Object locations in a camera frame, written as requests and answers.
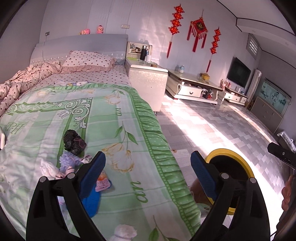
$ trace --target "painting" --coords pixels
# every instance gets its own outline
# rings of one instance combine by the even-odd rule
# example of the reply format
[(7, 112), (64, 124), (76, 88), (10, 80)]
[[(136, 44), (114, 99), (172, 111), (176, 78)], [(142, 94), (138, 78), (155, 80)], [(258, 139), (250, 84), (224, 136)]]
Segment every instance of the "painting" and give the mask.
[(287, 94), (267, 79), (263, 82), (259, 96), (272, 105), (281, 115), (284, 115), (291, 100)]

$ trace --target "electrical outlet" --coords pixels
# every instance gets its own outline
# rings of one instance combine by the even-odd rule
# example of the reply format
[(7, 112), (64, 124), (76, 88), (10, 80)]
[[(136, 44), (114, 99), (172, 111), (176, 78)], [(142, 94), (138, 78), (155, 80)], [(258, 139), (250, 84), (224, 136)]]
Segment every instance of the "electrical outlet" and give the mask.
[(121, 28), (129, 28), (129, 25), (122, 24)]

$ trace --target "gray headboard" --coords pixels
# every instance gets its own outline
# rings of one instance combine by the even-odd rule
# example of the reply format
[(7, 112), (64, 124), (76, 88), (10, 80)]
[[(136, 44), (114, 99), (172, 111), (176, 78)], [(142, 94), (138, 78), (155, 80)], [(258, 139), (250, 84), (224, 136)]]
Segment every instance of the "gray headboard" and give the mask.
[(124, 60), (127, 41), (127, 34), (85, 34), (52, 39), (36, 45), (30, 63), (62, 61), (71, 50), (99, 52)]

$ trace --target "ceiling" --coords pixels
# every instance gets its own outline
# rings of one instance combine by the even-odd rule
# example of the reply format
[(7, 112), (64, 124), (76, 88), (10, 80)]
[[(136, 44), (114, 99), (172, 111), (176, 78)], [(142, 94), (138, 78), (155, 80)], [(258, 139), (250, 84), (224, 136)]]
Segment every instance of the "ceiling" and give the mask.
[[(253, 20), (250, 21), (252, 24), (245, 28), (238, 27), (244, 32), (254, 34), (262, 50), (281, 58), (296, 68), (296, 36), (271, 0), (217, 1), (231, 11), (238, 21)], [(262, 31), (262, 24), (266, 26), (265, 33)]]

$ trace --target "window blind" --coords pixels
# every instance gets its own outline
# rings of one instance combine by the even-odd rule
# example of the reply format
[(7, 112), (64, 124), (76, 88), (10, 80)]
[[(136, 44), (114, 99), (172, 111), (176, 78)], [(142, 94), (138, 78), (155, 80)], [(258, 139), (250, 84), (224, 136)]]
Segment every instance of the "window blind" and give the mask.
[(252, 34), (249, 34), (248, 42), (247, 42), (247, 50), (254, 57), (254, 59), (257, 58), (259, 47), (260, 47), (260, 45), (257, 42), (257, 40), (255, 39), (255, 37)]

